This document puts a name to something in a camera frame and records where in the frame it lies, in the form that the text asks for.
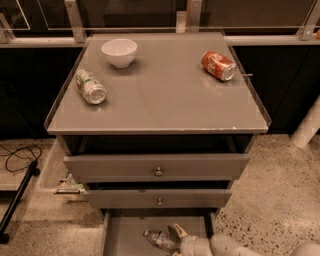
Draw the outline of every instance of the red soda can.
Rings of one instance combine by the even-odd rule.
[[[201,64],[205,70],[222,81],[230,80],[236,71],[236,64],[215,51],[202,55]]]

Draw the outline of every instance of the cabinet top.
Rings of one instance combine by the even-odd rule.
[[[137,45],[127,68],[107,62],[102,45],[129,38]],[[264,133],[268,122],[239,69],[227,82],[201,66],[214,50],[234,61],[220,33],[95,34],[74,71],[88,69],[107,90],[106,100],[89,105],[75,77],[47,128],[53,135]]]

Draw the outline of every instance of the speckled floor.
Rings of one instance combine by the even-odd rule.
[[[11,150],[37,144],[43,151],[39,159],[43,169],[54,140],[0,144]],[[320,243],[320,136],[299,149],[287,135],[262,135],[250,155],[230,201],[217,217],[217,230],[265,256],[290,255],[301,243]],[[4,160],[1,157],[0,189],[15,189],[24,173],[6,172]],[[12,167],[18,167],[18,161]],[[10,241],[0,244],[0,255],[99,255],[100,212],[82,196],[53,194],[58,174],[53,181],[42,175],[48,174],[32,178],[7,228]],[[0,217],[4,207],[0,205]]]

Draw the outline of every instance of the white bowl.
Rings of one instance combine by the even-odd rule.
[[[102,45],[107,60],[117,68],[126,68],[134,60],[137,44],[130,39],[114,39]]]

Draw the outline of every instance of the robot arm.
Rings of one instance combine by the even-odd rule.
[[[172,256],[262,256],[257,252],[243,247],[240,243],[222,233],[215,234],[211,239],[207,239],[188,235],[187,232],[176,223],[173,224],[172,227],[169,226],[168,229],[168,239],[166,241],[161,239],[161,243],[163,243],[163,245],[161,245],[162,247],[159,246],[157,232],[155,233],[154,241],[149,241],[163,250],[165,247],[174,248],[174,250],[171,251]],[[320,245],[315,243],[302,244],[292,252],[291,256],[320,256]]]

